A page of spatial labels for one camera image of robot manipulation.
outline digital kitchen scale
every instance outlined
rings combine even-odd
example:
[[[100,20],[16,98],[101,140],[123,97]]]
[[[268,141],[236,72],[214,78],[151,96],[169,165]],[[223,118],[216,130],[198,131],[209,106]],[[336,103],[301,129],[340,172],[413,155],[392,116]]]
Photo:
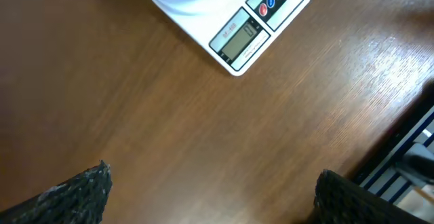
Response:
[[[243,75],[310,0],[153,0],[229,73]]]

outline blue button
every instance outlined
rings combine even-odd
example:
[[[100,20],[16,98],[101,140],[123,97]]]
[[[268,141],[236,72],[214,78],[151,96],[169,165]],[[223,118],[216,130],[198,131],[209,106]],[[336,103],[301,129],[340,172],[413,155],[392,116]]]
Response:
[[[274,7],[274,5],[276,5],[276,0],[267,0],[267,5],[269,8]]]

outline tabletop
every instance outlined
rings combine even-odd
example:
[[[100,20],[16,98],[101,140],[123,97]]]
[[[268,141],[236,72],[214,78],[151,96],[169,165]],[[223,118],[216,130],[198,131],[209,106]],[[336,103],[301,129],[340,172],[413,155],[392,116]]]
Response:
[[[311,0],[242,77],[151,0],[0,0],[0,210],[104,160],[103,223],[299,223],[434,77],[434,0]]]

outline wood grain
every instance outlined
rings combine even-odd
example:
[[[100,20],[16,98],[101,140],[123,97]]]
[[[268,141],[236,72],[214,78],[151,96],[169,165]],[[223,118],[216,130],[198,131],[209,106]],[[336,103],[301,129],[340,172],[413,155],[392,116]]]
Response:
[[[104,223],[293,223],[434,76],[434,0],[312,0],[231,77],[150,0],[0,0],[0,210],[111,164]]]

